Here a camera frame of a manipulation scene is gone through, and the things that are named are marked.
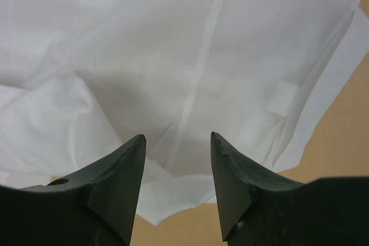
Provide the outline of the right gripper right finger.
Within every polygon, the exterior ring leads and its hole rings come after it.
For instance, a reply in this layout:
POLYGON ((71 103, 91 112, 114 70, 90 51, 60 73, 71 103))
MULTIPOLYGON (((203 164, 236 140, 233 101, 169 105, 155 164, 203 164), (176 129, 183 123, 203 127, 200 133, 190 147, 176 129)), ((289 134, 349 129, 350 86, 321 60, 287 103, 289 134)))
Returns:
POLYGON ((368 177, 304 184, 210 136, 221 235, 228 245, 367 245, 368 177))

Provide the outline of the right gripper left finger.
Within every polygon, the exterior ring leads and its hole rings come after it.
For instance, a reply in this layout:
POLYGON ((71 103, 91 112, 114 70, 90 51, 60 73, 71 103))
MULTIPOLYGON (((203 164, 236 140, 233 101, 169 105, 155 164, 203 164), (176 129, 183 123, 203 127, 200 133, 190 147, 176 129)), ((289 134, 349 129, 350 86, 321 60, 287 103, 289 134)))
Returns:
POLYGON ((1 244, 129 245, 145 151, 136 135, 48 185, 1 187, 1 244))

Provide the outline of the white long sleeve shirt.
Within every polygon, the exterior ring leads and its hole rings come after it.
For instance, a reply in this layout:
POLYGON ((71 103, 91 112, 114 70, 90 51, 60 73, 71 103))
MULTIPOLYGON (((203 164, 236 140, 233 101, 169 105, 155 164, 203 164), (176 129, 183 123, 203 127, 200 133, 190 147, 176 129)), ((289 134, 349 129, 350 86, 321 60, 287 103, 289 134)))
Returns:
POLYGON ((1 184, 146 137, 138 214, 215 199, 210 134, 274 172, 368 52, 360 0, 1 0, 1 184))

